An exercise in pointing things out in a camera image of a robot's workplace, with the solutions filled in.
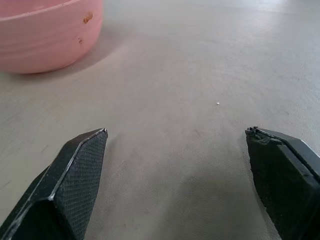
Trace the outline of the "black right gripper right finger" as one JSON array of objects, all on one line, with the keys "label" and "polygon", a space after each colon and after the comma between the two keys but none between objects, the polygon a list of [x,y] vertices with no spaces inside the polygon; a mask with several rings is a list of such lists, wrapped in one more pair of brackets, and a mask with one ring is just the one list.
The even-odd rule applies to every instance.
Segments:
[{"label": "black right gripper right finger", "polygon": [[245,130],[254,186],[283,240],[320,238],[320,157],[303,140]]}]

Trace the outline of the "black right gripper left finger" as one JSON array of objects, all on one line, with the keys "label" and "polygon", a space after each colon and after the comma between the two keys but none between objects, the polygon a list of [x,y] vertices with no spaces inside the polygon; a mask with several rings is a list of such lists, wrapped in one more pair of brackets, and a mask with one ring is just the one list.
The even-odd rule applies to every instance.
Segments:
[{"label": "black right gripper left finger", "polygon": [[67,141],[0,227],[2,240],[82,240],[96,202],[108,132]]}]

